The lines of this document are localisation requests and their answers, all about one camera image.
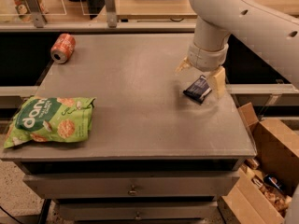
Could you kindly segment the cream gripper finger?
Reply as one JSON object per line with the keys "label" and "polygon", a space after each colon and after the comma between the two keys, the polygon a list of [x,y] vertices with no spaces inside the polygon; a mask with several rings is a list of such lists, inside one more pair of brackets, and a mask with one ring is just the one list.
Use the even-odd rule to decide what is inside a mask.
{"label": "cream gripper finger", "polygon": [[210,72],[207,76],[207,83],[214,95],[220,99],[225,92],[225,69],[220,66]]}
{"label": "cream gripper finger", "polygon": [[190,69],[192,68],[192,65],[189,61],[189,59],[187,57],[185,57],[182,62],[178,65],[178,67],[176,68],[175,72],[178,74],[181,71],[185,70],[185,69]]}

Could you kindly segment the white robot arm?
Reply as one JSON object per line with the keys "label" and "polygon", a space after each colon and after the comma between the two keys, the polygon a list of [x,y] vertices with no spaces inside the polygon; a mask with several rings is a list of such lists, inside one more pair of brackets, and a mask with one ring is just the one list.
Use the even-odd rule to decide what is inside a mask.
{"label": "white robot arm", "polygon": [[189,0],[197,15],[193,42],[177,70],[194,67],[207,73],[210,87],[224,94],[228,38],[234,35],[299,87],[299,20],[253,0]]}

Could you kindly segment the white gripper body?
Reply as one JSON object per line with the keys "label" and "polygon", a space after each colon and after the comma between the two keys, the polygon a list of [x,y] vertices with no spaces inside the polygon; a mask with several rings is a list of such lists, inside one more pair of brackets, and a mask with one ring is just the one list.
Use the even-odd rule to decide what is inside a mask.
{"label": "white gripper body", "polygon": [[228,48],[229,46],[225,44],[223,49],[207,51],[198,48],[195,44],[190,44],[187,61],[191,66],[202,72],[211,72],[224,64]]}

